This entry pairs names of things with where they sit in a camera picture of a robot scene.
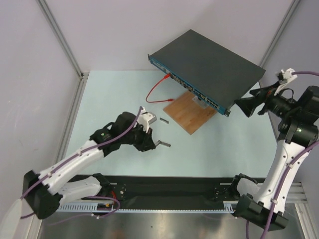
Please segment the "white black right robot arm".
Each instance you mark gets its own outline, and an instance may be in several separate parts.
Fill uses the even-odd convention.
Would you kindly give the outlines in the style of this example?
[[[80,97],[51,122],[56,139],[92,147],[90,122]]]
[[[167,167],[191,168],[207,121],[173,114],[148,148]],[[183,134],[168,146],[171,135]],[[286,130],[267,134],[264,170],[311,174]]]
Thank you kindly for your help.
[[[309,86],[296,101],[276,93],[277,84],[251,90],[251,97],[242,98],[236,104],[250,117],[256,107],[263,115],[272,112],[281,122],[278,126],[277,149],[264,183],[244,175],[236,175],[229,188],[230,196],[238,200],[234,216],[244,218],[265,231],[284,229],[288,219],[284,217],[287,195],[295,175],[318,145],[319,129],[315,122],[319,118],[319,88]]]

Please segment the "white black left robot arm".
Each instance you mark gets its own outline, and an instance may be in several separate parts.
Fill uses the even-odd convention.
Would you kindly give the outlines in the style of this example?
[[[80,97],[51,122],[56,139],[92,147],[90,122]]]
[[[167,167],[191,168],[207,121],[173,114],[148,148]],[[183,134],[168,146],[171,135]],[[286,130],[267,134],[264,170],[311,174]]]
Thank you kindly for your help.
[[[22,198],[38,219],[50,217],[57,209],[79,199],[107,199],[119,206],[108,179],[100,173],[71,182],[81,170],[120,149],[132,145],[140,152],[156,148],[150,125],[157,120],[154,113],[140,107],[138,114],[121,113],[114,122],[96,130],[78,150],[69,157],[39,173],[29,171],[23,179]]]

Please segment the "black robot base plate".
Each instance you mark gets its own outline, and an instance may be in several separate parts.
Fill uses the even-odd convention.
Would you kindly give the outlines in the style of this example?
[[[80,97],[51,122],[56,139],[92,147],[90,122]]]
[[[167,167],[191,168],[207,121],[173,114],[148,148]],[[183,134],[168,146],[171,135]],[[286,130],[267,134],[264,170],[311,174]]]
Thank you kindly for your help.
[[[231,185],[232,178],[107,176],[100,173],[94,177],[105,186],[101,196],[115,196],[120,204],[124,202],[128,206],[142,202],[155,206],[160,202],[211,205],[240,198]]]

